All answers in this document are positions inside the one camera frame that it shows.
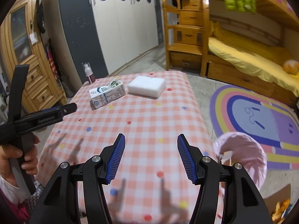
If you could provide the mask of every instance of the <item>white sponge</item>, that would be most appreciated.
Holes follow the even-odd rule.
[[[138,76],[128,85],[129,93],[158,98],[165,89],[165,79]]]

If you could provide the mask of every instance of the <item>metal bolt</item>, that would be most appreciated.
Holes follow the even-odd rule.
[[[100,156],[94,156],[92,158],[92,161],[94,161],[94,162],[97,162],[97,161],[100,161],[100,160],[101,160]]]
[[[242,168],[242,164],[240,164],[240,163],[236,163],[236,164],[235,164],[235,168],[236,168],[236,169],[241,169],[241,168]]]
[[[62,164],[60,164],[60,167],[61,168],[66,168],[68,166],[68,163],[67,162],[63,162]]]
[[[202,160],[203,160],[204,162],[210,162],[210,161],[211,161],[211,159],[210,159],[208,156],[204,156],[204,157],[202,158]]]

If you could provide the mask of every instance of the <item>pink plastic bag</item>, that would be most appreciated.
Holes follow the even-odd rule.
[[[256,140],[241,132],[227,132],[213,143],[213,148],[217,156],[232,151],[232,159],[244,166],[261,190],[267,174],[267,155]]]

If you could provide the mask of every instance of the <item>white carton box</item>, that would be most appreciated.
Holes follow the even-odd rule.
[[[92,104],[96,109],[126,94],[125,87],[118,79],[113,79],[107,86],[89,90]]]

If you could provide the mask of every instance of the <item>pink and white tablecloth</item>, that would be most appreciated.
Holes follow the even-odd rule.
[[[50,134],[39,160],[37,179],[45,186],[61,162],[85,162],[123,133],[126,148],[116,178],[103,186],[113,221],[187,223],[199,186],[187,178],[177,136],[185,134],[190,145],[215,159],[204,119],[186,74],[163,71],[117,78],[127,86],[137,75],[165,78],[165,91],[158,99],[126,94],[94,110],[89,90],[107,85],[112,78],[85,83],[72,100],[77,111],[65,116]],[[82,183],[78,185],[78,198],[84,212]],[[216,223],[221,222],[219,200]]]

